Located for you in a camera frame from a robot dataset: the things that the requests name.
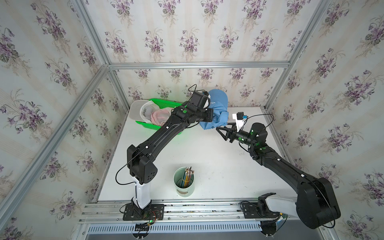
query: blue cap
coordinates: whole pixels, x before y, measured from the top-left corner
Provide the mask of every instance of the blue cap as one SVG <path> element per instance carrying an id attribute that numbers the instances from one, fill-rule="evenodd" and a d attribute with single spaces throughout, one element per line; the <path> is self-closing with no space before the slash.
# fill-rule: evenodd
<path id="1" fill-rule="evenodd" d="M 228 121 L 228 97 L 227 94 L 219 89 L 212 89 L 208 92 L 211 104 L 208 108 L 214 110 L 212 122 L 200 122 L 203 129 L 212 129 L 219 126 L 225 126 Z"/>

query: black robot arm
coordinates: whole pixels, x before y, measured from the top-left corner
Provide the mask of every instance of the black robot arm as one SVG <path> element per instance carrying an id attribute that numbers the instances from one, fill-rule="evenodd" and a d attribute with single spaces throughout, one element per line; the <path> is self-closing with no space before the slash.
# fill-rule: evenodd
<path id="1" fill-rule="evenodd" d="M 136 177 L 140 184 L 150 182 L 157 174 L 153 162 L 177 134 L 194 122 L 212 122 L 213 109 L 204 107 L 207 101 L 210 103 L 207 92 L 193 92 L 191 99 L 176 107 L 167 122 L 148 140 L 137 147 L 128 147 L 129 173 Z"/>
<path id="2" fill-rule="evenodd" d="M 331 183 L 323 177 L 315 178 L 297 169 L 278 155 L 265 143 L 268 133 L 263 124 L 254 123 L 250 132 L 237 132 L 235 123 L 228 125 L 232 128 L 216 128 L 224 140 L 237 140 L 248 145 L 248 152 L 253 160 L 272 170 L 296 191 L 296 212 L 306 226 L 315 229 L 340 217 Z"/>

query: vent grille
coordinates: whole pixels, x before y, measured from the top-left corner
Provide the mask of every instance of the vent grille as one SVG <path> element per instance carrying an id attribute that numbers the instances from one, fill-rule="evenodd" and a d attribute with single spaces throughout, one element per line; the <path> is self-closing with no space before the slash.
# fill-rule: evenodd
<path id="1" fill-rule="evenodd" d="M 102 233 L 137 233 L 135 223 L 91 224 L 88 234 Z M 261 231 L 259 221 L 233 222 L 174 222 L 155 223 L 150 226 L 149 233 L 185 233 L 185 232 L 249 232 Z"/>

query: purple flower pattern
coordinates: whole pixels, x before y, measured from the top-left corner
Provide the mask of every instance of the purple flower pattern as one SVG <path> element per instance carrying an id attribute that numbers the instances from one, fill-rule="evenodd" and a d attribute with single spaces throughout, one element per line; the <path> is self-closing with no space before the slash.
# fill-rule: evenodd
<path id="1" fill-rule="evenodd" d="M 84 192 L 85 195 L 88 196 L 91 202 L 93 202 L 98 188 L 99 188 L 99 179 L 96 179 L 92 181 L 92 184 L 87 187 L 87 191 Z"/>
<path id="2" fill-rule="evenodd" d="M 215 89 L 219 89 L 225 93 L 228 91 L 227 88 L 222 86 L 220 83 L 215 85 Z"/>
<path id="3" fill-rule="evenodd" d="M 347 91 L 340 92 L 334 97 L 337 99 L 335 107 L 339 110 L 348 108 L 351 110 L 351 104 L 358 106 L 363 100 L 370 100 L 375 92 L 375 86 L 378 80 L 383 83 L 384 75 L 371 77 L 372 72 L 365 70 L 361 76 L 354 76 L 351 81 L 345 83 Z"/>
<path id="4" fill-rule="evenodd" d="M 128 87 L 128 97 L 133 98 L 133 101 L 143 99 L 143 94 L 140 92 L 140 87 Z"/>
<path id="5" fill-rule="evenodd" d="M 212 75 L 214 74 L 213 68 L 199 68 L 199 71 L 197 72 L 197 75 L 200 76 L 199 84 L 203 87 L 207 86 L 208 83 L 210 83 L 212 79 Z"/>
<path id="6" fill-rule="evenodd" d="M 43 171 L 41 172 L 40 180 L 44 180 L 44 179 L 47 179 L 47 177 L 49 177 L 52 179 L 52 182 L 56 180 L 60 182 L 60 177 L 62 174 L 65 175 L 65 177 L 67 177 L 68 169 L 66 165 L 62 166 L 59 163 L 59 160 L 57 160 L 56 158 L 57 154 L 58 153 L 55 152 L 55 156 L 51 157 L 48 164 L 45 165 Z"/>
<path id="7" fill-rule="evenodd" d="M 350 193 L 353 194 L 359 202 L 366 202 L 371 207 L 374 202 L 377 206 L 384 205 L 384 178 L 380 172 L 373 171 L 365 173 L 365 179 L 368 182 L 352 182 L 351 185 L 357 186 Z"/>
<path id="8" fill-rule="evenodd" d="M 159 32 L 161 31 L 161 29 L 157 28 L 155 28 L 153 33 L 151 31 L 145 31 L 147 35 L 145 37 L 145 47 L 150 48 L 149 58 L 153 58 L 155 62 L 161 61 L 161 57 L 163 57 L 161 53 L 164 52 L 163 46 L 165 44 L 163 43 L 163 39 L 159 36 Z"/>
<path id="9" fill-rule="evenodd" d="M 260 78 L 260 82 L 262 84 L 268 82 L 272 73 L 276 71 L 277 71 L 277 68 L 260 68 L 260 72 L 262 74 L 262 77 Z"/>
<path id="10" fill-rule="evenodd" d="M 324 107 L 326 105 L 328 106 L 328 104 L 323 100 L 324 94 L 321 94 L 321 92 L 316 93 L 315 96 L 310 96 L 308 105 L 304 108 L 303 111 L 303 113 L 305 113 L 305 116 L 303 118 L 312 118 L 314 113 L 324 112 Z"/>
<path id="11" fill-rule="evenodd" d="M 312 130 L 307 127 L 305 130 L 300 129 L 299 136 L 296 139 L 296 149 L 303 148 L 304 146 L 311 147 L 315 141 L 312 137 Z"/>
<path id="12" fill-rule="evenodd" d="M 345 236 L 351 238 L 355 237 L 363 240 L 380 240 L 378 235 L 380 232 L 379 226 L 375 226 L 373 222 L 373 217 L 369 215 L 361 216 L 358 215 L 355 211 L 352 211 L 350 215 L 350 220 L 343 219 L 344 225 L 344 234 Z"/>
<path id="13" fill-rule="evenodd" d="M 312 84 L 321 83 L 321 78 L 326 78 L 329 73 L 333 73 L 337 58 L 342 58 L 343 56 L 345 56 L 345 54 L 342 53 L 342 51 L 334 52 L 332 48 L 328 49 L 327 53 L 317 59 L 317 68 L 313 69 L 309 74 L 311 77 L 310 82 L 313 81 Z"/>
<path id="14" fill-rule="evenodd" d="M 323 164 L 323 166 L 320 169 L 320 172 L 317 173 L 319 177 L 323 177 L 327 179 L 332 186 L 337 189 L 340 187 L 340 178 L 338 177 L 338 174 L 340 173 L 339 169 L 336 169 L 336 164 L 331 164 L 329 166 Z"/>
<path id="15" fill-rule="evenodd" d="M 21 95 L 23 95 L 21 89 L 18 89 L 14 95 L 11 91 L 10 100 L 13 104 L 4 104 L 0 107 L 2 113 L 11 116 L 11 118 L 7 118 L 6 127 L 14 127 L 17 134 L 28 129 L 30 137 L 36 142 L 41 142 L 40 138 L 49 139 L 53 133 L 53 129 L 50 127 L 52 121 L 45 120 L 47 115 L 41 111 L 41 105 L 19 99 Z"/>
<path id="16" fill-rule="evenodd" d="M 198 29 L 192 28 L 189 32 L 183 30 L 183 36 L 180 38 L 180 46 L 184 48 L 181 52 L 182 57 L 185 57 L 185 61 L 192 61 L 197 52 L 197 45 L 199 45 L 196 37 Z"/>
<path id="17" fill-rule="evenodd" d="M 284 113 L 281 116 L 281 124 L 286 124 L 289 120 L 294 120 L 294 115 L 296 113 L 294 112 L 295 108 L 292 106 L 292 104 L 289 104 L 288 107 L 284 108 Z"/>
<path id="18" fill-rule="evenodd" d="M 256 49 L 251 53 L 251 58 L 253 58 L 254 61 L 259 61 L 265 57 L 265 53 L 269 51 L 269 47 L 272 45 L 272 33 L 275 31 L 277 31 L 277 29 L 274 28 L 271 28 L 268 32 L 261 30 L 260 35 L 255 38 L 252 46 L 256 47 Z"/>
<path id="19" fill-rule="evenodd" d="M 325 18 L 324 22 L 321 23 L 321 28 L 319 31 L 322 31 L 323 33 L 321 36 L 326 36 L 328 33 L 331 32 L 331 30 L 334 28 L 334 24 L 336 21 L 339 20 L 342 16 L 346 16 L 349 13 L 349 2 L 346 0 L 343 0 L 341 4 L 336 4 L 338 1 L 334 1 L 329 5 L 329 8 L 327 9 L 327 17 Z"/>
<path id="20" fill-rule="evenodd" d="M 8 193 L 11 191 L 13 186 L 15 185 L 15 180 L 11 180 L 10 177 L 12 176 L 13 171 L 11 171 L 9 174 L 1 176 L 0 177 L 0 198 L 5 198 Z"/>
<path id="21" fill-rule="evenodd" d="M 16 50 L 16 46 L 12 43 L 13 37 L 15 37 L 15 35 L 11 32 L 11 30 L 9 30 L 9 28 L 5 28 L 0 40 L 0 60 L 6 63 L 4 66 L 5 68 L 12 68 L 12 71 L 14 74 L 16 74 L 16 76 L 18 76 L 19 67 L 21 67 L 29 77 L 29 70 L 31 69 L 27 65 L 29 60 L 26 61 L 22 59 L 24 54 L 20 54 Z"/>
<path id="22" fill-rule="evenodd" d="M 169 87 L 165 87 L 164 85 L 158 85 L 157 94 L 160 95 L 160 98 L 167 99 L 169 94 L 172 92 Z"/>
<path id="23" fill-rule="evenodd" d="M 97 121 L 96 128 L 99 130 L 99 135 L 104 136 L 106 139 L 109 139 L 111 137 L 111 132 L 108 129 L 106 119 Z"/>
<path id="24" fill-rule="evenodd" d="M 237 30 L 233 30 L 230 26 L 226 28 L 224 26 L 223 28 L 223 33 L 218 36 L 217 38 L 219 39 L 218 41 L 220 42 L 220 53 L 223 55 L 224 53 L 224 58 L 226 56 L 229 56 L 232 48 L 232 45 L 235 41 L 239 39 L 239 36 L 236 33 Z"/>
<path id="25" fill-rule="evenodd" d="M 50 61 L 45 63 L 45 66 L 51 72 L 51 81 L 61 84 L 70 95 L 77 95 L 76 82 L 70 77 L 68 64 L 63 63 L 61 58 L 57 62 L 54 59 Z"/>
<path id="26" fill-rule="evenodd" d="M 183 93 L 185 94 L 185 97 L 187 99 L 190 99 L 192 97 L 192 93 L 193 93 L 191 91 L 188 91 L 189 88 L 190 88 L 190 86 L 185 85 L 184 90 L 183 90 Z"/>
<path id="27" fill-rule="evenodd" d="M 107 43 L 107 48 L 113 49 L 113 57 L 119 62 L 125 62 L 127 56 L 125 53 L 127 53 L 127 45 L 125 44 L 124 40 L 120 38 L 120 30 L 114 30 L 111 34 L 110 32 L 106 31 L 105 35 L 107 36 L 105 39 L 105 42 Z"/>
<path id="28" fill-rule="evenodd" d="M 72 218 L 75 216 L 77 211 L 81 210 L 81 206 L 78 201 L 75 201 L 72 197 L 73 192 L 69 191 L 65 193 L 63 192 L 63 196 L 61 200 L 54 202 L 54 208 L 49 211 L 49 213 L 56 217 L 55 222 L 59 220 L 63 220 L 65 217 Z"/>
<path id="29" fill-rule="evenodd" d="M 342 127 L 334 126 L 329 129 L 330 137 L 323 137 L 320 139 L 323 141 L 319 148 L 323 148 L 324 152 L 333 154 L 333 150 L 341 152 L 343 149 L 348 151 L 348 148 L 352 145 L 352 139 L 356 137 L 358 140 L 364 138 L 360 135 L 361 132 L 349 130 L 351 127 L 348 124 L 344 124 Z"/>
<path id="30" fill-rule="evenodd" d="M 61 25 L 62 21 L 41 1 L 31 4 L 31 7 L 37 13 L 37 23 L 41 25 L 43 34 L 51 34 L 57 51 L 60 53 L 62 50 L 68 56 L 71 51 L 69 46 L 70 40 L 64 38 L 66 31 Z"/>
<path id="31" fill-rule="evenodd" d="M 105 105 L 106 102 L 104 101 L 103 92 L 100 90 L 100 88 L 94 91 L 93 95 L 91 96 L 91 100 L 94 106 L 98 106 L 101 113 L 105 112 L 107 108 Z"/>
<path id="32" fill-rule="evenodd" d="M 120 108 L 119 108 L 119 99 L 117 97 L 110 97 L 109 104 L 111 105 L 112 111 L 115 111 L 115 113 L 119 114 L 120 113 Z"/>
<path id="33" fill-rule="evenodd" d="M 255 89 L 251 87 L 249 84 L 244 84 L 243 88 L 239 90 L 240 92 L 240 99 L 244 102 L 249 98 L 251 93 L 253 93 Z"/>
<path id="34" fill-rule="evenodd" d="M 293 88 L 300 86 L 300 81 L 302 80 L 299 77 L 300 73 L 298 70 L 294 70 L 292 74 L 288 76 L 288 82 L 287 85 L 285 86 L 286 89 L 286 95 L 290 94 L 293 90 Z"/>
<path id="35" fill-rule="evenodd" d="M 306 3 L 310 3 L 311 0 L 290 0 L 287 2 L 287 13 L 284 14 L 284 22 L 287 21 L 287 26 L 293 24 L 296 21 L 296 17 L 299 16 L 300 10 Z"/>
<path id="36" fill-rule="evenodd" d="M 180 0 L 163 0 L 163 1 L 158 1 L 157 2 L 160 7 L 163 8 L 163 13 L 164 15 L 164 23 L 169 21 L 169 26 L 171 27 L 173 24 L 176 22 L 176 14 L 175 14 L 175 9 L 176 9 L 176 4 L 180 3 Z"/>
<path id="37" fill-rule="evenodd" d="M 117 9 L 118 17 L 120 18 L 121 23 L 126 23 L 128 26 L 131 26 L 133 20 L 131 19 L 131 10 L 130 6 L 133 4 L 133 0 L 113 0 L 111 1 L 111 6 Z"/>
<path id="38" fill-rule="evenodd" d="M 241 26 L 244 32 L 251 32 L 255 25 L 258 25 L 257 19 L 262 17 L 262 12 L 266 8 L 266 0 L 246 0 L 243 11 L 247 13 L 243 18 Z"/>
<path id="39" fill-rule="evenodd" d="M 307 165 L 303 164 L 303 160 L 300 157 L 293 160 L 293 165 L 301 171 L 308 171 Z"/>
<path id="40" fill-rule="evenodd" d="M 181 77 L 180 77 L 181 71 L 184 71 L 184 69 L 183 68 L 168 69 L 172 82 L 175 82 L 175 84 L 179 83 L 181 80 Z"/>
<path id="41" fill-rule="evenodd" d="M 281 141 L 283 142 L 283 144 L 285 146 L 288 146 L 290 140 L 289 140 L 289 133 L 288 133 L 287 129 L 285 131 L 280 132 L 280 137 L 281 137 Z"/>
<path id="42" fill-rule="evenodd" d="M 91 130 L 87 128 L 88 124 L 85 122 L 85 118 L 79 116 L 78 119 L 76 119 L 73 123 L 73 126 L 70 129 L 70 133 L 72 134 L 73 138 L 79 136 L 80 142 L 85 144 L 85 142 L 90 142 L 89 139 L 91 138 Z"/>
<path id="43" fill-rule="evenodd" d="M 116 130 L 115 133 L 116 135 L 120 133 L 120 131 L 122 130 L 122 124 L 121 123 L 117 123 L 117 125 L 115 125 L 114 129 Z"/>
<path id="44" fill-rule="evenodd" d="M 204 7 L 204 22 L 208 21 L 210 26 L 213 24 L 216 20 L 216 9 L 219 5 L 219 3 L 223 3 L 223 0 L 206 0 L 206 1 L 201 1 L 200 4 L 202 7 Z"/>
<path id="45" fill-rule="evenodd" d="M 93 161 L 91 154 L 91 151 L 85 150 L 83 155 L 77 156 L 76 165 L 80 167 L 80 172 L 94 173 L 97 171 L 97 163 Z"/>
<path id="46" fill-rule="evenodd" d="M 17 218 L 12 217 L 11 223 L 15 223 Z M 32 228 L 25 228 L 23 230 L 19 230 L 15 225 L 7 225 L 4 229 L 2 237 L 4 240 L 30 240 L 33 237 L 34 233 L 31 233 Z"/>
<path id="47" fill-rule="evenodd" d="M 105 164 L 109 162 L 109 160 L 111 159 L 111 156 L 112 156 L 112 149 L 108 148 L 107 145 L 105 145 L 104 153 L 101 156 Z"/>
<path id="48" fill-rule="evenodd" d="M 285 60 L 289 60 L 289 58 L 291 57 L 292 53 L 293 53 L 293 50 L 295 49 L 296 47 L 296 43 L 299 41 L 300 39 L 300 34 L 302 33 L 303 31 L 299 31 L 297 33 L 297 36 L 293 37 L 290 41 L 290 43 L 287 45 L 287 47 L 289 47 L 289 50 L 285 52 L 285 55 L 284 55 L 284 59 Z"/>
<path id="49" fill-rule="evenodd" d="M 140 82 L 144 81 L 144 84 L 147 84 L 150 81 L 148 77 L 148 72 L 150 71 L 150 69 L 137 69 L 134 72 L 137 74 L 138 78 L 140 79 Z"/>
<path id="50" fill-rule="evenodd" d="M 374 22 L 368 27 L 370 33 L 360 40 L 360 45 L 356 48 L 356 50 L 362 49 L 362 53 L 357 57 L 365 58 L 369 54 L 374 54 L 373 48 L 379 49 L 378 44 L 384 40 L 384 14 L 378 18 L 372 18 L 371 21 Z"/>
<path id="51" fill-rule="evenodd" d="M 232 68 L 229 72 L 229 75 L 232 76 L 229 79 L 229 83 L 232 85 L 232 87 L 237 86 L 241 82 L 245 74 L 245 68 Z"/>
<path id="52" fill-rule="evenodd" d="M 83 60 L 83 64 L 88 64 L 91 73 L 96 74 L 99 65 L 96 64 L 96 57 L 93 49 L 85 42 L 86 37 L 81 38 L 81 43 L 77 43 L 77 48 L 80 49 L 80 57 Z"/>

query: white arm segment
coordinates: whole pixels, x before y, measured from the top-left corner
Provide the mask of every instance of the white arm segment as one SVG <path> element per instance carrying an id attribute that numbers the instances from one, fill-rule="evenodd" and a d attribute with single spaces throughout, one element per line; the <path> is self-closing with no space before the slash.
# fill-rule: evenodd
<path id="1" fill-rule="evenodd" d="M 296 212 L 297 197 L 282 197 L 272 195 L 265 199 L 269 210 L 273 212 L 282 212 L 293 217 L 299 217 Z"/>
<path id="2" fill-rule="evenodd" d="M 143 209 L 151 202 L 151 197 L 149 196 L 151 191 L 151 182 L 141 185 L 137 178 L 132 177 L 132 179 L 136 182 L 136 198 L 133 198 L 133 202 L 136 206 Z"/>

